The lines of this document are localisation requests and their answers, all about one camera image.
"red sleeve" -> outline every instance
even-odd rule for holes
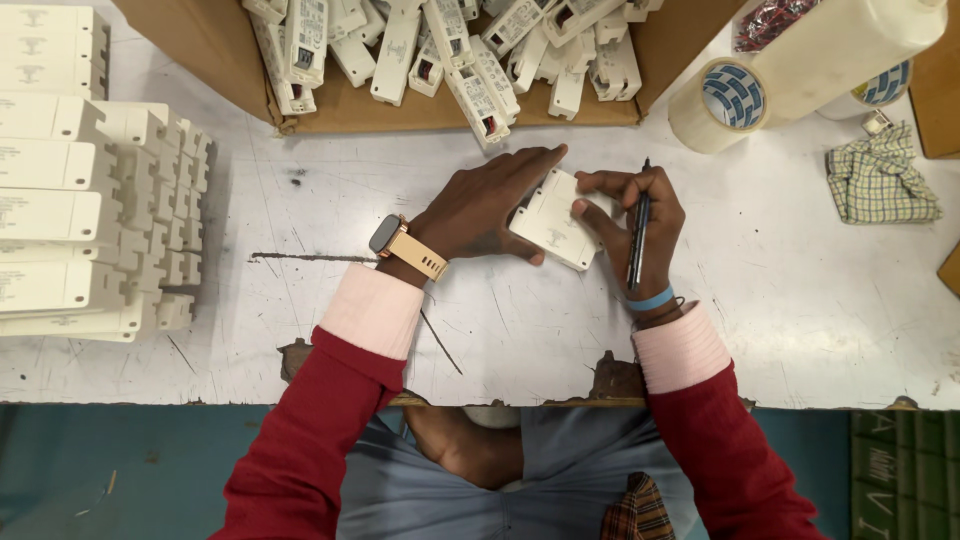
[[[813,504],[736,394],[733,364],[688,388],[651,394],[650,410],[667,449],[693,484],[712,540],[824,538],[810,523]]]
[[[406,361],[319,327],[313,345],[234,466],[224,488],[226,524],[211,538],[334,538],[344,458],[373,414],[402,390]]]

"smartwatch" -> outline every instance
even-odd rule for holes
[[[396,255],[438,282],[446,272],[447,262],[430,248],[407,234],[410,224],[403,214],[388,215],[370,239],[370,249],[380,257]]]

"plastic bag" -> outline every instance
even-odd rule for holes
[[[733,51],[760,52],[819,3],[820,0],[763,0],[758,8],[740,20],[733,38]]]

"scratched table surface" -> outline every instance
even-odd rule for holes
[[[218,142],[202,204],[196,320],[134,344],[0,338],[0,400],[276,403],[286,387],[277,348],[309,341],[351,261],[372,263],[367,240],[380,220],[416,215],[454,171],[489,157],[466,128],[277,138],[109,2],[78,4],[97,6],[112,23],[113,99],[169,103]],[[729,54],[729,43],[728,29],[681,79]],[[813,114],[701,156],[670,132],[665,97],[675,88],[640,127],[517,129],[505,150],[565,142],[569,172],[636,171],[646,156],[667,169],[686,209],[672,282],[705,305],[736,361],[741,397],[770,407],[879,408],[907,396],[921,407],[960,408],[960,300],[935,275],[960,238],[960,162],[916,162],[944,219],[843,225],[824,153],[864,136],[856,120]],[[584,99],[594,99],[591,88]],[[905,100],[888,114],[914,122]],[[427,288],[406,387],[434,405],[586,396],[607,350],[633,359],[605,270],[457,260]]]

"blue wristband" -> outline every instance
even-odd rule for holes
[[[673,285],[667,285],[666,290],[653,298],[647,300],[628,301],[627,306],[633,311],[649,311],[655,307],[660,307],[673,298]]]

